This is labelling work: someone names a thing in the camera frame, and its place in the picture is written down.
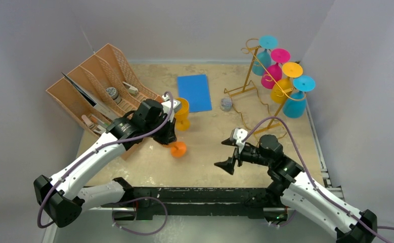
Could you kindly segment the orange wine glass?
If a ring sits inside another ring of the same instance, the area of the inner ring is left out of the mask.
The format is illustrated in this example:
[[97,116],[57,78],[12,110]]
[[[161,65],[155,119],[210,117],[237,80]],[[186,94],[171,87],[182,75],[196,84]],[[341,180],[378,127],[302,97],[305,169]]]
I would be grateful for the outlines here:
[[170,154],[175,158],[183,157],[187,152],[187,146],[182,141],[172,142],[167,145],[161,145],[164,148],[170,149]]

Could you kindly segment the yellow-orange wine glass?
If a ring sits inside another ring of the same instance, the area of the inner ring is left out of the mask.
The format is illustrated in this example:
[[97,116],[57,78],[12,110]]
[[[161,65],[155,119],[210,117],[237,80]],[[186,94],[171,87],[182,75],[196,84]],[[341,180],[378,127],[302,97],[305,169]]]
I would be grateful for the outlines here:
[[180,109],[175,112],[174,117],[176,119],[176,129],[179,131],[186,131],[190,127],[190,121],[188,120],[189,115],[189,102],[184,98],[176,98],[180,102]]

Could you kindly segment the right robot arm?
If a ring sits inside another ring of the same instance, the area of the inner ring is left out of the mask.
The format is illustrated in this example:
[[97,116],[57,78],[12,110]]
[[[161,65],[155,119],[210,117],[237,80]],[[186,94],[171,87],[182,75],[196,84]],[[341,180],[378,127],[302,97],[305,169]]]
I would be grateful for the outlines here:
[[272,182],[267,188],[269,204],[283,204],[298,211],[322,227],[336,242],[372,242],[377,230],[377,217],[361,211],[324,188],[309,177],[304,168],[286,156],[283,146],[274,135],[263,135],[257,146],[243,142],[239,133],[221,142],[233,146],[234,152],[226,161],[215,166],[229,174],[243,162],[268,167]]

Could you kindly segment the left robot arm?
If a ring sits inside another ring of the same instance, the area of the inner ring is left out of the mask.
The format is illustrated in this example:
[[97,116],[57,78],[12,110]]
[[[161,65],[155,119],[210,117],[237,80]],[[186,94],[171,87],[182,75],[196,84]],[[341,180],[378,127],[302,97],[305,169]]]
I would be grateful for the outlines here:
[[50,177],[40,175],[34,182],[39,204],[37,225],[62,228],[95,207],[118,204],[127,207],[136,201],[134,188],[122,177],[101,186],[86,187],[88,181],[113,159],[123,155],[144,138],[161,145],[177,140],[174,113],[181,108],[172,98],[160,103],[146,99],[136,110],[115,119],[98,140],[70,165]]

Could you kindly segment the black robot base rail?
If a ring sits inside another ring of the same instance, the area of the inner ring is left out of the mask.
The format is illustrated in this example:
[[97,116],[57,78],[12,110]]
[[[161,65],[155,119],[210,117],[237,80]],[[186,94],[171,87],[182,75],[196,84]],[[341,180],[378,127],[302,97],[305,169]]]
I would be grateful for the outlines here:
[[267,188],[132,187],[125,179],[113,179],[125,194],[111,207],[133,208],[137,220],[154,216],[242,216],[281,224],[295,211],[283,205]]

